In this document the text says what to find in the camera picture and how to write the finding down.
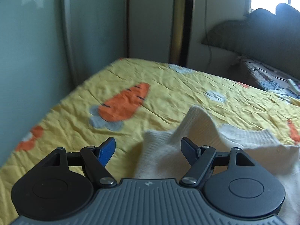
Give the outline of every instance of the orange carrot pattern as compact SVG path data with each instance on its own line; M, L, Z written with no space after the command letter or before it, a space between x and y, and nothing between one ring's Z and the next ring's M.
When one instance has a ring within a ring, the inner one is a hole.
M244 84L244 83L241 83L241 82L237 82L240 86L242 86L242 87L244 87L244 88L249 88L249 85L246 85L246 84Z
M129 119L142 105L148 94L150 85L140 83L121 91L98 107L99 115L108 122L117 122Z
M289 119L287 121L287 125L289 126L290 138L295 141L295 145L298 145L300 142L300 135L298 134L295 124L293 123L292 120Z
M43 135L43 127L41 125L34 126L30 132L19 142L16 151L29 151L34 148L35 141Z

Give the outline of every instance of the gray ribbed plate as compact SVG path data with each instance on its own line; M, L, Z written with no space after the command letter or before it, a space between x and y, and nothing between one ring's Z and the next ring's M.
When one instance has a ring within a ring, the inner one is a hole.
M239 221L217 213L199 191L179 186L174 179L124 179L112 189L101 189L78 214L59 221L19 217L13 225L282 225L278 217Z

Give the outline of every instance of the headboard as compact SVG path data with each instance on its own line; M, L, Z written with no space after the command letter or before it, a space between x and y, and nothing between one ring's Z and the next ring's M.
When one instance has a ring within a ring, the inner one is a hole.
M245 21L225 21L209 31L208 41L300 79L300 12L288 4L279 4L275 15L257 9Z

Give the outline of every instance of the electrical cord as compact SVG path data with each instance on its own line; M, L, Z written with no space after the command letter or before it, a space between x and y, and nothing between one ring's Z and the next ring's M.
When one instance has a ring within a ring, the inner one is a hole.
M205 72L208 70L210 64L212 63L212 49L209 45L208 36L207 36L207 0L205 0L205 12L204 12L204 30L205 30L205 38L207 41L207 46L209 50L209 61L208 64L205 67Z
M249 62L249 61L246 61L246 60L240 60L240 62L247 62L247 63L252 63L252 64L261 64L261 65L263 65L264 67L266 67L263 63L260 63L260 62L256 62L256 61L254 61L254 62ZM280 77L277 77L277 76L275 76L274 74L272 74L272 73L269 73L269 72L267 72L267 71L265 71L265 70L263 70L262 68L257 68L257 67L255 67L255 70L256 71L259 71L259 70L261 70L261 71L263 71L264 73L268 73L268 74L270 74L271 76L273 76L274 78L277 78L278 80L282 80L282 81L285 81L285 82L287 82L287 80L286 79L283 79L283 78L280 78Z

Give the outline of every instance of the metal screw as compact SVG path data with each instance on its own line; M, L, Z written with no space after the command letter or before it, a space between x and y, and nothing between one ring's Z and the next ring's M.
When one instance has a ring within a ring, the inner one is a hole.
M115 183L115 180L113 178L110 178L110 177L105 177L105 178L100 179L100 183L102 185L112 185L112 184Z
M193 177L184 177L181 182L183 182L186 185L193 185L197 182L197 179Z

